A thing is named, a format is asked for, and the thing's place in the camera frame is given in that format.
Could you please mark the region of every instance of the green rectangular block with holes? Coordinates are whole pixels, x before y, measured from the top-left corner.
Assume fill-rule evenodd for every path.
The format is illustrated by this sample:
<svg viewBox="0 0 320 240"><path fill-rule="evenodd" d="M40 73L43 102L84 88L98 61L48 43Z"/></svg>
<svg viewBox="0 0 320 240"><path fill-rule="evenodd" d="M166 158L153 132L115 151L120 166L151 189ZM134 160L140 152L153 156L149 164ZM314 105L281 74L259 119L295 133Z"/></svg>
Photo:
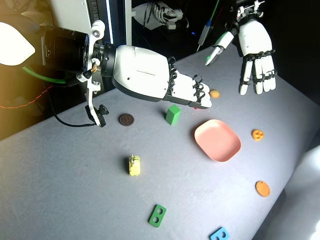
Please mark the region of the green rectangular block with holes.
<svg viewBox="0 0 320 240"><path fill-rule="evenodd" d="M176 105L172 105L171 107L169 107L168 112L166 113L165 120L170 125L175 124L179 119L180 112L181 110L179 107L177 107Z"/></svg>
<svg viewBox="0 0 320 240"><path fill-rule="evenodd" d="M155 205L153 213L149 219L149 223L156 228L160 227L162 219L165 216L167 209L161 205Z"/></svg>

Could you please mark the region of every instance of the tabletop surface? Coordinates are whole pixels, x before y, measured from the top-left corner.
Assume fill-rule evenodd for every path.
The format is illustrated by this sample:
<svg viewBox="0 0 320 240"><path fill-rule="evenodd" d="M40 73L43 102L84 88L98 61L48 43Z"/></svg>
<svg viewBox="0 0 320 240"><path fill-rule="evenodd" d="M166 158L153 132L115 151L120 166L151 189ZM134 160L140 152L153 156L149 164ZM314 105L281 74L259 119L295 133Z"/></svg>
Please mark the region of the tabletop surface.
<svg viewBox="0 0 320 240"><path fill-rule="evenodd" d="M179 105L176 125L165 121L173 103L148 102L115 89L94 99L107 125L68 127L50 118L0 142L0 239L207 240L225 227L250 240L293 173L320 123L320 107L280 77L274 91L238 94L242 58L234 46L211 66L207 48L176 63L220 91L210 109ZM59 117L89 123L85 103ZM130 113L132 126L119 115ZM218 119L241 140L226 162L209 159L194 139L197 126ZM254 141L251 132L265 137ZM130 176L128 157L140 157ZM255 190L265 181L268 197ZM148 223L156 204L167 211L159 228Z"/></svg>

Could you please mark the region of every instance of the light strip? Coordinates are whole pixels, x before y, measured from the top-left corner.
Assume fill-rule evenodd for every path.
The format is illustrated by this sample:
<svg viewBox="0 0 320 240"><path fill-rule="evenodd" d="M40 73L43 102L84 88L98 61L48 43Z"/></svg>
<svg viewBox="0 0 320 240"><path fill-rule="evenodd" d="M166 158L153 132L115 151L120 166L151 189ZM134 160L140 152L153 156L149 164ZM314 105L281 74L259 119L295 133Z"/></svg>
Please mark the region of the light strip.
<svg viewBox="0 0 320 240"><path fill-rule="evenodd" d="M108 14L108 25L109 25L109 34L110 34L110 43L114 44L114 36L112 34L112 24L111 24L111 15L110 15L110 3L109 0L106 0L106 12Z"/></svg>

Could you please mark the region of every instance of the pink bowl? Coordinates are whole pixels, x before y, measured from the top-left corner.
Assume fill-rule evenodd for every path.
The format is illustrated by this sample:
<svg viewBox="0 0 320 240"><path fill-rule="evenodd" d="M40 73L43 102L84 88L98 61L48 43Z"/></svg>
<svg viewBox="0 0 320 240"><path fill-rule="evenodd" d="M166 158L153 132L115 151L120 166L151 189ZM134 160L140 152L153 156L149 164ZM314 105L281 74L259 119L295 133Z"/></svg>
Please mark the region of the pink bowl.
<svg viewBox="0 0 320 240"><path fill-rule="evenodd" d="M228 161L241 148L237 134L223 121L212 119L194 132L196 143L205 154L218 162Z"/></svg>

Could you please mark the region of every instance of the yellow toy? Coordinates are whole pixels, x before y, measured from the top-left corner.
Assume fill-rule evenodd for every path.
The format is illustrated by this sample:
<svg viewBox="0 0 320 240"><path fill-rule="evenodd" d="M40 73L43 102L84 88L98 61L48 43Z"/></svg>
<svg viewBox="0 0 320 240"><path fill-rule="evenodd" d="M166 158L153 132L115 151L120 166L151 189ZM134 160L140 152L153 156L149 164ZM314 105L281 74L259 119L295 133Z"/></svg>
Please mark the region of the yellow toy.
<svg viewBox="0 0 320 240"><path fill-rule="evenodd" d="M132 155L129 157L129 174L138 176L140 174L140 157Z"/></svg>

